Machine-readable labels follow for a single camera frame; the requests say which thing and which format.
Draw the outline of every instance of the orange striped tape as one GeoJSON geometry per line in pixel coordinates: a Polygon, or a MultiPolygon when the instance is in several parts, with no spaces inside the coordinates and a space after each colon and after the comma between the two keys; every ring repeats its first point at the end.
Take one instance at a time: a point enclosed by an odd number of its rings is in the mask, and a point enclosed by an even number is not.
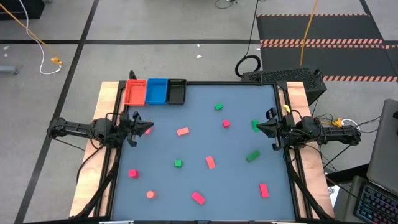
{"type": "MultiPolygon", "coordinates": [[[[261,47],[301,47],[301,44],[263,44],[261,47]]],[[[384,45],[353,45],[353,44],[306,44],[307,48],[385,48],[384,45]]]]}
{"type": "MultiPolygon", "coordinates": [[[[268,39],[262,44],[303,44],[303,39],[268,39]]],[[[307,39],[306,44],[382,44],[382,39],[307,39]]]]}
{"type": "Polygon", "coordinates": [[[386,49],[398,49],[398,45],[386,45],[386,49]]]}
{"type": "MultiPolygon", "coordinates": [[[[261,16],[311,16],[311,14],[258,14],[257,17],[261,16]]],[[[370,16],[365,13],[359,14],[314,14],[314,16],[370,16]]]]}
{"type": "Polygon", "coordinates": [[[352,82],[396,82],[397,76],[374,76],[374,75],[325,75],[323,81],[352,81],[352,82]]]}

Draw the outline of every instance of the green block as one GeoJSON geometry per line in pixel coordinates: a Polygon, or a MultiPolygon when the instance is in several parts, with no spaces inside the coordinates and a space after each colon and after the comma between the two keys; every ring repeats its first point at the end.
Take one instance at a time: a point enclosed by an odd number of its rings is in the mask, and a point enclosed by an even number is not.
{"type": "Polygon", "coordinates": [[[223,104],[222,103],[217,103],[216,104],[216,110],[220,110],[223,108],[223,104]]]}
{"type": "Polygon", "coordinates": [[[251,162],[253,160],[255,160],[257,157],[260,156],[260,151],[258,150],[254,150],[254,152],[250,153],[250,155],[246,156],[246,160],[248,162],[251,162]]]}
{"type": "Polygon", "coordinates": [[[181,159],[176,159],[176,160],[174,161],[174,165],[175,165],[177,168],[180,168],[180,167],[182,166],[182,160],[181,160],[181,159]]]}
{"type": "Polygon", "coordinates": [[[257,124],[259,124],[260,121],[259,120],[251,120],[251,125],[253,126],[253,130],[254,132],[259,132],[260,129],[257,128],[257,124]]]}

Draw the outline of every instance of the orange bin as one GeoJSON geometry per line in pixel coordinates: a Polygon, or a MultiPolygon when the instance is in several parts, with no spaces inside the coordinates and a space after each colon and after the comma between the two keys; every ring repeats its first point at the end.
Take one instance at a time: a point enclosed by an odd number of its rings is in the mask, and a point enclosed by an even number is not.
{"type": "Polygon", "coordinates": [[[147,80],[127,80],[124,104],[129,106],[144,106],[147,91],[147,80]]]}

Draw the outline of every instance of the blue bin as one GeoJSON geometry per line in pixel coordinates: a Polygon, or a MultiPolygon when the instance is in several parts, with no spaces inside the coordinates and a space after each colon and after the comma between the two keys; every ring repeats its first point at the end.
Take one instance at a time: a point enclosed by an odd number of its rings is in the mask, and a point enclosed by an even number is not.
{"type": "Polygon", "coordinates": [[[166,103],[167,78],[148,78],[145,102],[152,105],[166,103]]]}

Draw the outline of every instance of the black bin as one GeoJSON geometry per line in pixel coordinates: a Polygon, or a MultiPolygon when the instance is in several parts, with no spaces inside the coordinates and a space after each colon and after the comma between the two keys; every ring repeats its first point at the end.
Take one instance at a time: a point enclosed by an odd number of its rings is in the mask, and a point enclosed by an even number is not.
{"type": "Polygon", "coordinates": [[[185,103],[185,89],[187,80],[169,79],[167,82],[166,102],[171,105],[182,105],[185,103]]]}

